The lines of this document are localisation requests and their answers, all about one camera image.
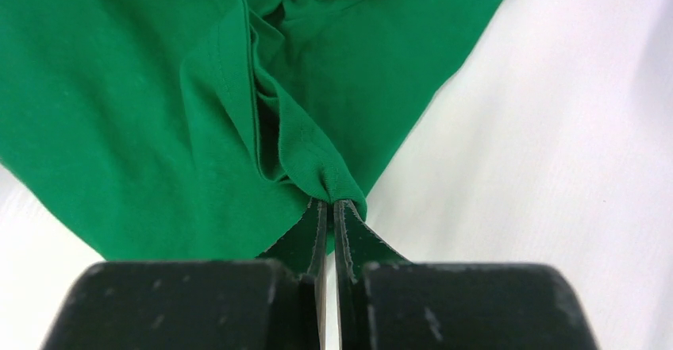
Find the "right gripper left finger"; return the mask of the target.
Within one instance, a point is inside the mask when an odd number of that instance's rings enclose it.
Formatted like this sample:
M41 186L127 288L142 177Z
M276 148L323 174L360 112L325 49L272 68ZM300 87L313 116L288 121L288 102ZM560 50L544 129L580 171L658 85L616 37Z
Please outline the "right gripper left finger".
M46 349L323 349L327 217L312 200L253 260L99 262Z

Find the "green t shirt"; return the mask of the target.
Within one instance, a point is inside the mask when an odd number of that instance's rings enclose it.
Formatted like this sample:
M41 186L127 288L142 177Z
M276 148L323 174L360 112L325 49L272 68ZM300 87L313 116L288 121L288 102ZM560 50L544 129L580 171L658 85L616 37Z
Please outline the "green t shirt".
M108 260L365 198L503 0L1 0L1 162Z

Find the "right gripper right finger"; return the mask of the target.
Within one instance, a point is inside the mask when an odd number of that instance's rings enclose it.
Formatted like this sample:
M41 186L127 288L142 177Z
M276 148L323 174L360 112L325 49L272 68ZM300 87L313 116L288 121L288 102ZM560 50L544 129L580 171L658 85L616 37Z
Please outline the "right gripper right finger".
M540 263L413 263L333 207L343 349L595 349L573 288Z

